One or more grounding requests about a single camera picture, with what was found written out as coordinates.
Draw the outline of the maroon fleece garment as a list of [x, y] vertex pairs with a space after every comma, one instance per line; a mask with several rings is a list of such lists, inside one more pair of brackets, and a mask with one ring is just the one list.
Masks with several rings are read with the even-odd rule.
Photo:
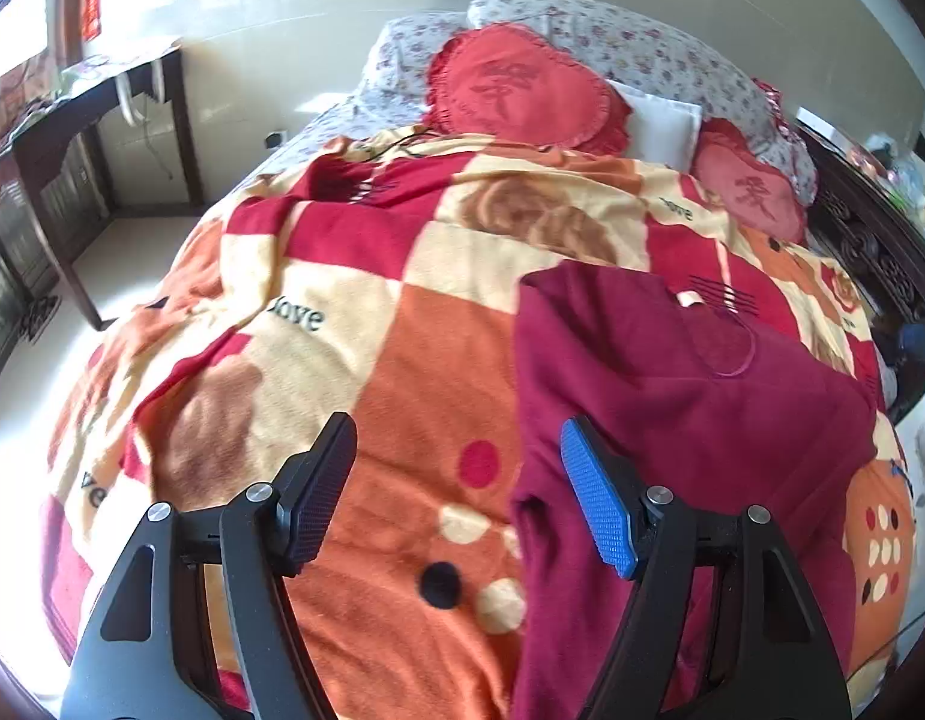
[[763, 323], [680, 304], [661, 278], [579, 262], [522, 278], [514, 360], [524, 461], [511, 511], [527, 596], [514, 717], [581, 710], [630, 596], [561, 463], [573, 416], [687, 504], [767, 507], [849, 652], [856, 585], [842, 532], [849, 481], [874, 457], [866, 388]]

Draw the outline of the dark carved wooden headboard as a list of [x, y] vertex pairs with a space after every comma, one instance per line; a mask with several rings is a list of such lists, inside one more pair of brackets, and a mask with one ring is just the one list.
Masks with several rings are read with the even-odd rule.
[[925, 238], [835, 145], [804, 125], [798, 132], [817, 167], [809, 231], [874, 314], [879, 353], [897, 376], [889, 418], [902, 421], [925, 394]]

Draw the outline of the small red heart cushion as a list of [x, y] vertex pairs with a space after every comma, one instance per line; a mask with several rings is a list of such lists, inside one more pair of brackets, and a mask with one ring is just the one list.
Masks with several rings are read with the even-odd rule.
[[741, 224], [785, 242], [801, 242], [806, 213], [788, 177], [749, 151], [741, 130], [726, 119], [700, 128], [690, 174], [714, 192]]

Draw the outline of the orange red patterned blanket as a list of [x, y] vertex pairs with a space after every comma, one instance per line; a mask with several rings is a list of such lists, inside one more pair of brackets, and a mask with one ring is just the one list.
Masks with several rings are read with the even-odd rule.
[[339, 138], [218, 203], [153, 304], [104, 335], [50, 443], [42, 601], [73, 655], [140, 518], [224, 504], [337, 411], [358, 452], [288, 600], [346, 718], [517, 718], [527, 596], [511, 511], [522, 470], [522, 278], [565, 262], [661, 278], [799, 341], [876, 408], [849, 481], [849, 699], [894, 653], [915, 523], [876, 348], [837, 262], [739, 223], [690, 172], [405, 127]]

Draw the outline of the white pillow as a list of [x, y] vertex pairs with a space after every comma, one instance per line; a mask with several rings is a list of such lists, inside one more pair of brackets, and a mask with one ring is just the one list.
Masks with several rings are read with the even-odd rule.
[[631, 109], [625, 122], [628, 145], [623, 154], [687, 172], [702, 130], [703, 109], [698, 104], [645, 93], [625, 83], [609, 80], [609, 85]]

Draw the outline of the dark wooden desk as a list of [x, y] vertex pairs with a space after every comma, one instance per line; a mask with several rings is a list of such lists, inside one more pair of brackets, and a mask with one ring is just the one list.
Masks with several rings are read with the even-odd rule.
[[[104, 115], [119, 107], [130, 109], [142, 98], [164, 106], [171, 114], [171, 133], [181, 166], [182, 202], [124, 205], [115, 195], [98, 125]], [[156, 50], [153, 59], [133, 60], [126, 67], [101, 71], [83, 89], [64, 96], [39, 114], [31, 115], [0, 148], [0, 195], [8, 187], [18, 190], [21, 208], [46, 255], [58, 284], [67, 289], [76, 309], [92, 330], [101, 332], [109, 322], [86, 291], [75, 270], [75, 254], [65, 241], [65, 225], [53, 213], [47, 188], [70, 174], [78, 188], [86, 188], [99, 206], [101, 220], [119, 218], [185, 218], [197, 216], [208, 206], [194, 128], [188, 112], [184, 78], [184, 52], [177, 44]], [[32, 291], [0, 239], [0, 260], [8, 278], [25, 301]]]

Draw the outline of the floral bolster pillow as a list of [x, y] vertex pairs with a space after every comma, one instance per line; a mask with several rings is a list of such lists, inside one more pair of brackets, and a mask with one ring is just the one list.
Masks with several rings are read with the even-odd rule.
[[698, 37], [599, 0], [472, 0], [465, 11], [400, 16], [387, 21], [369, 49], [358, 91], [423, 112], [428, 67], [439, 49], [492, 23], [525, 26], [614, 82], [697, 104], [707, 119], [732, 122], [757, 160], [788, 177], [799, 202], [814, 202], [817, 169], [773, 89], [757, 85]]

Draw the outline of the large red heart cushion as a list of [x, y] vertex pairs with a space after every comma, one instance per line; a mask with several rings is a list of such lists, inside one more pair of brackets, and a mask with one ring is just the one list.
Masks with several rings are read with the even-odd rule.
[[602, 76], [525, 26], [495, 23], [442, 46], [426, 76], [425, 125], [506, 142], [625, 153], [631, 107]]

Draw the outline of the floral bed sheet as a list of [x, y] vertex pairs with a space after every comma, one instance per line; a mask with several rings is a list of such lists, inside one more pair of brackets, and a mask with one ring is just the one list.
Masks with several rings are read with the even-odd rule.
[[382, 130], [405, 127], [423, 119], [425, 99], [397, 93], [350, 94], [339, 104], [319, 114], [285, 146], [262, 161], [243, 184], [262, 176], [275, 176], [285, 169], [306, 164], [335, 137], [364, 140]]

